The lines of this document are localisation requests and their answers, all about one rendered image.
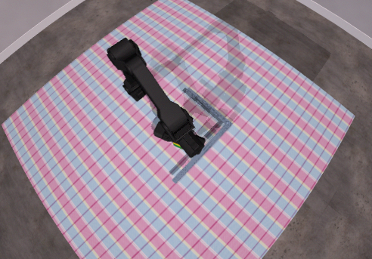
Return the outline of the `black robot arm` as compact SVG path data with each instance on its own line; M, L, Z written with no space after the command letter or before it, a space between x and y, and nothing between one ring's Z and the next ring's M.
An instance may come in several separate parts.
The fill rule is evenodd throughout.
M123 87L126 92L137 102L146 94L157 108L157 117L161 121L161 126L174 143L178 142L190 158L198 154L204 145L191 131L195 128L192 123L193 118L186 109L166 96L146 67L147 64L141 56L138 45L131 39L124 38L108 48L107 53L111 63L118 70L124 71L126 79Z

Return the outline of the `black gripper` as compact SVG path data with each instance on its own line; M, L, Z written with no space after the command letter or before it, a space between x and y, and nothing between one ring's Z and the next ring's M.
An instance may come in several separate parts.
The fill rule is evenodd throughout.
M170 136L166 133L166 131L163 129L163 127L161 126L161 121L158 122L157 126L155 127L154 131L153 131L153 134L155 137L158 137L162 140L165 140L167 142L173 142L173 140L170 138ZM168 137L167 137L168 136ZM200 137L198 135L196 135L196 137L203 143L203 145L205 144L205 138L203 137ZM173 142L174 143L174 142Z

